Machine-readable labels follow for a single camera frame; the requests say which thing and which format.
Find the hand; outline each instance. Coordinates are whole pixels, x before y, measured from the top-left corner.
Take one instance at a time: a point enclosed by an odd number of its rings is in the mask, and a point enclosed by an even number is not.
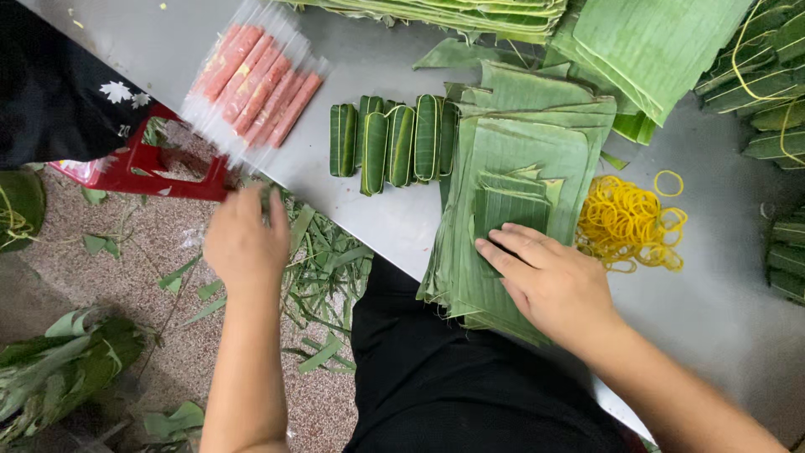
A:
[[[604,267],[590,256],[525,226],[504,223],[475,247],[504,278],[501,283],[523,316],[578,355],[589,342],[625,326],[613,307]]]
[[[262,221],[262,185],[231,193],[216,209],[204,238],[204,258],[231,295],[279,290],[288,262],[290,231],[279,190],[270,196],[269,224]]]

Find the plastic wrap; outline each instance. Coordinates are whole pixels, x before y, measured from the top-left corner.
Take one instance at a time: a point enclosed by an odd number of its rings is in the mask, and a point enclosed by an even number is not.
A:
[[[231,166],[255,166],[282,145],[328,72],[293,11],[245,0],[204,59],[180,116]]]

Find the red plastic stool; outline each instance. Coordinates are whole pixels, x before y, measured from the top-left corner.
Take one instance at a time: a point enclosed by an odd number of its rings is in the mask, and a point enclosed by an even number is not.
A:
[[[107,157],[90,162],[59,160],[48,164],[90,189],[223,202],[227,194],[227,190],[224,188],[227,172],[225,157],[214,157],[210,162],[207,174],[200,182],[179,181],[154,173],[154,171],[166,172],[167,168],[159,159],[159,152],[162,148],[142,142],[142,134],[151,117],[178,119],[176,114],[166,106],[155,104],[149,110],[148,118],[129,138],[126,144],[128,151],[114,152]],[[137,171],[135,169],[142,170],[148,176],[134,173]]]

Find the stainless steel table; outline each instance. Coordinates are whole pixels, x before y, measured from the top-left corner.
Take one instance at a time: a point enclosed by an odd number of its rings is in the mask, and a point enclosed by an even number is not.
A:
[[[238,0],[23,0],[132,82],[178,110],[196,70]],[[328,175],[328,112],[362,94],[412,103],[441,93],[443,81],[477,81],[474,71],[420,70],[411,64],[444,38],[420,23],[386,29],[315,8],[303,32],[335,70],[266,174],[341,224],[375,251],[421,278],[440,219],[438,186],[358,193],[358,177]],[[618,176],[649,188],[660,169],[685,179],[667,201],[690,220],[678,251],[680,273],[641,268],[609,281],[624,317],[664,351],[745,407],[786,445],[805,432],[805,309],[770,294],[763,276],[762,202],[802,200],[803,175],[741,158],[745,134],[728,115],[704,115],[691,95],[677,105],[649,147],[611,134],[605,150],[632,155]],[[634,413],[600,381],[599,403],[648,437]]]

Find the white leaf print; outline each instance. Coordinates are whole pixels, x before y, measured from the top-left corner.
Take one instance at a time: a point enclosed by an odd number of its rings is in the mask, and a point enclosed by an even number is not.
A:
[[[135,94],[132,100],[134,100],[134,102],[131,103],[131,108],[137,109],[140,106],[145,106],[148,102],[151,102],[151,96],[145,93]]]
[[[118,102],[131,99],[131,92],[129,89],[123,85],[123,82],[113,82],[109,81],[106,85],[101,85],[101,89],[99,89],[101,93],[108,94],[107,99],[109,99],[113,104]]]

